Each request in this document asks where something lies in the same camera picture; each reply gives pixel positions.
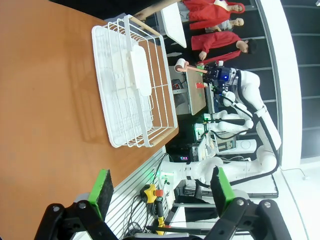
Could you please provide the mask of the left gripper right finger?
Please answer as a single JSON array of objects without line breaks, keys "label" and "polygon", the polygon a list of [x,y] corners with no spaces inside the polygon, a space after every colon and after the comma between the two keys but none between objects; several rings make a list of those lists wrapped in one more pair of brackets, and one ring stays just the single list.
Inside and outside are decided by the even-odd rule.
[{"label": "left gripper right finger", "polygon": [[219,219],[207,234],[208,240],[231,240],[238,230],[254,240],[290,240],[292,237],[275,201],[258,204],[236,197],[223,169],[215,167],[210,181]]}]

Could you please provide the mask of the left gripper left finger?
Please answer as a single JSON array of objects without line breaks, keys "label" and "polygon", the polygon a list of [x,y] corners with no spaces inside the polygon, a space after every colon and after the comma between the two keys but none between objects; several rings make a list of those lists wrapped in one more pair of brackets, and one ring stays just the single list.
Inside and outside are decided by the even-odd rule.
[{"label": "left gripper left finger", "polygon": [[69,207],[60,203],[47,206],[34,238],[72,240],[77,233],[86,232],[92,240],[116,240],[105,223],[113,193],[110,170],[100,170],[89,194],[82,195]]}]

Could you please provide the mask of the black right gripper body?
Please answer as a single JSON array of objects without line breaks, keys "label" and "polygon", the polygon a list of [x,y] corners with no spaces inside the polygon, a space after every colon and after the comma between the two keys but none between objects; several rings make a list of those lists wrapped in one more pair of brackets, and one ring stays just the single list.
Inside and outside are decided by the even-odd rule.
[{"label": "black right gripper body", "polygon": [[209,84],[214,81],[225,82],[225,74],[223,73],[224,67],[218,65],[206,65],[204,75],[209,79]]}]

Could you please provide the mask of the person's right hand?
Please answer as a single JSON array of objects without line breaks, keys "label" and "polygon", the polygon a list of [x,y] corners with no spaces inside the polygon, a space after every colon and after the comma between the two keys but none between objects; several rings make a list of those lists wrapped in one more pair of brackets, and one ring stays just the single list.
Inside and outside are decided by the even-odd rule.
[{"label": "person's right hand", "polygon": [[136,13],[134,17],[140,21],[145,21],[150,15],[151,14],[147,10],[141,10],[140,12]]}]

